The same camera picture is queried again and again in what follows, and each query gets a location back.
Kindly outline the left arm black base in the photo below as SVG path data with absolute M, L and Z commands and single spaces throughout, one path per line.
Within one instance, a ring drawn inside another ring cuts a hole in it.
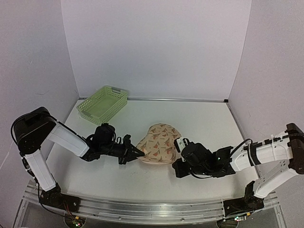
M 67 212 L 78 212 L 80 201 L 81 199 L 77 196 L 62 193 L 58 183 L 51 190 L 43 190 L 38 184 L 38 202 L 43 208 L 48 206 Z

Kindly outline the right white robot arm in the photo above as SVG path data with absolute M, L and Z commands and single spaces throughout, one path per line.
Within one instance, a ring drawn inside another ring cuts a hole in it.
M 295 123 L 287 124 L 284 132 L 264 141 L 245 139 L 237 146 L 215 152 L 184 137 L 176 139 L 174 146 L 181 155 L 172 165 L 177 178 L 188 175 L 197 179 L 221 178 L 249 167 L 277 162 L 269 173 L 247 185 L 250 192 L 239 200 L 243 210 L 250 210 L 258 198 L 265 198 L 289 179 L 304 173 L 304 132 Z

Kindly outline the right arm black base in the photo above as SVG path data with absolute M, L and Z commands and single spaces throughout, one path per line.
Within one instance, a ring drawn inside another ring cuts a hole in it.
M 264 208 L 264 199 L 254 196 L 254 183 L 252 181 L 246 186 L 243 197 L 223 201 L 224 218 L 242 216 Z

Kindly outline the floral mesh laundry bag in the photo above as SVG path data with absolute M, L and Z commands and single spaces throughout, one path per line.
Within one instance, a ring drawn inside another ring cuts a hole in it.
M 173 126 L 158 123 L 150 126 L 144 138 L 136 148 L 144 152 L 139 160 L 146 164 L 172 164 L 177 158 L 174 140 L 181 137 L 180 132 Z

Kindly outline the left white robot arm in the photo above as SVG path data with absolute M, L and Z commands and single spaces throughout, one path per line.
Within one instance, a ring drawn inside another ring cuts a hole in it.
M 86 162 L 111 156 L 116 157 L 120 165 L 125 165 L 144 156 L 144 152 L 132 144 L 129 134 L 118 137 L 115 128 L 108 123 L 102 123 L 93 134 L 83 137 L 53 117 L 45 107 L 14 120 L 10 134 L 26 171 L 42 190 L 47 191 L 45 199 L 54 208 L 64 203 L 64 197 L 55 190 L 57 181 L 47 165 L 49 153 L 42 152 L 44 144 L 57 144 Z

